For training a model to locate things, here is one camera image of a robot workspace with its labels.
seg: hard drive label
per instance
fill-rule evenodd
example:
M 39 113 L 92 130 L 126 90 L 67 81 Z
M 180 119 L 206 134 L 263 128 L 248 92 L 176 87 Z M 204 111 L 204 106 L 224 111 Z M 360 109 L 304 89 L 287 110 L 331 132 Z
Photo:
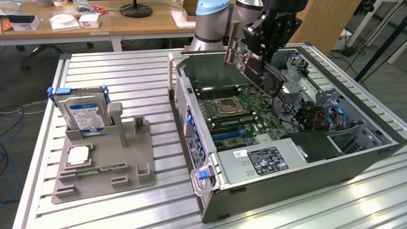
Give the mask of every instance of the hard drive label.
M 288 165 L 275 146 L 248 152 L 247 155 L 260 176 L 288 169 Z
M 102 116 L 96 114 L 98 104 L 82 104 L 70 107 L 76 125 L 83 132 L 98 132 L 104 129 Z

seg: blue pcie slot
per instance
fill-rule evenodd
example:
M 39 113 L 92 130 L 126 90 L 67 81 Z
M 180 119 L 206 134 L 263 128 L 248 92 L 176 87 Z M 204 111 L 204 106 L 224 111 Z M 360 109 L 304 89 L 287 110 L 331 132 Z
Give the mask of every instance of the blue pcie slot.
M 242 137 L 243 133 L 244 133 L 244 130 L 240 130 L 240 131 L 236 131 L 236 132 L 232 132 L 232 133 L 228 133 L 228 134 L 218 135 L 218 136 L 212 137 L 212 140 L 219 141 L 219 140 L 232 138 L 232 137 Z

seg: aluminum extrusion table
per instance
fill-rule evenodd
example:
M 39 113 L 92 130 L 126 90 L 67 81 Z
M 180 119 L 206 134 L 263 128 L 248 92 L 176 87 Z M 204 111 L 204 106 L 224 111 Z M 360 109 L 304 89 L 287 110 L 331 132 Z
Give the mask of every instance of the aluminum extrusion table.
M 314 47 L 288 47 L 296 45 L 407 138 L 407 124 L 400 118 Z M 346 183 L 219 222 L 202 223 L 167 97 L 171 51 L 179 50 L 75 54 L 59 61 L 54 82 L 54 88 L 107 84 L 111 100 L 123 104 L 123 119 L 147 116 L 156 186 L 59 205 L 51 203 L 66 121 L 48 102 L 13 228 L 406 228 L 407 147 Z M 330 89 L 319 72 L 312 66 L 308 69 L 322 89 Z

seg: hard drive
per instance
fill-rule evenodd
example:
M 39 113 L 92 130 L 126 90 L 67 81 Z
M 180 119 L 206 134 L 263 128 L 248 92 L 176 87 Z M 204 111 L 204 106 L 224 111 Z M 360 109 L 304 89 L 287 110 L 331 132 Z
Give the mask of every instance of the hard drive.
M 112 125 L 108 115 L 108 87 L 48 88 L 48 97 L 54 101 L 66 119 L 70 130 L 80 130 L 83 136 L 100 135 L 106 126 Z

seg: barcode sticker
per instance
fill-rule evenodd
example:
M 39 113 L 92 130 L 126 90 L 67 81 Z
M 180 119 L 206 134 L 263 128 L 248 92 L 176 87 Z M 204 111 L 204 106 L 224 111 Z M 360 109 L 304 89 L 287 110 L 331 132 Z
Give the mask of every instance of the barcode sticker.
M 235 154 L 235 158 L 247 156 L 247 150 L 244 149 L 244 150 L 234 151 L 234 154 Z

